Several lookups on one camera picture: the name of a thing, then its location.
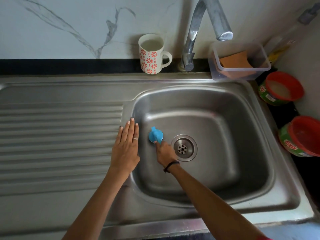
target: white mug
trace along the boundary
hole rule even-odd
[[[145,73],[157,74],[172,62],[172,55],[163,50],[164,42],[159,35],[153,33],[145,34],[140,37],[138,44],[140,65]],[[169,57],[169,62],[166,64],[162,64],[163,55]]]

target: person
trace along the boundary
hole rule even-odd
[[[138,138],[139,126],[133,118],[124,128],[120,127],[105,178],[69,227],[63,240],[98,239],[116,194],[140,161]],[[155,142],[155,145],[158,163],[164,168],[171,164],[167,171],[177,179],[216,240],[268,239],[240,213],[188,174],[180,164],[172,164],[177,156],[168,143]]]

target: drain strainer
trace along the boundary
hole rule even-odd
[[[171,142],[179,161],[188,162],[195,158],[198,147],[194,139],[187,135],[178,135]]]

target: faucet spout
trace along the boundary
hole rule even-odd
[[[182,51],[180,69],[183,71],[191,71],[194,67],[194,53],[192,52],[192,50],[199,31],[203,14],[206,10],[209,14],[209,18],[211,20],[217,40],[225,41],[232,40],[233,38],[233,33],[219,0],[199,0],[197,6],[195,7],[189,33],[186,38],[186,44],[184,45]]]

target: black bracelet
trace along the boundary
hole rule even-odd
[[[172,162],[170,162],[166,167],[165,167],[165,169],[163,169],[163,171],[165,172],[165,173],[170,173],[169,171],[168,171],[168,168],[171,166],[171,165],[173,165],[173,164],[180,164],[179,163],[179,161],[172,161]]]

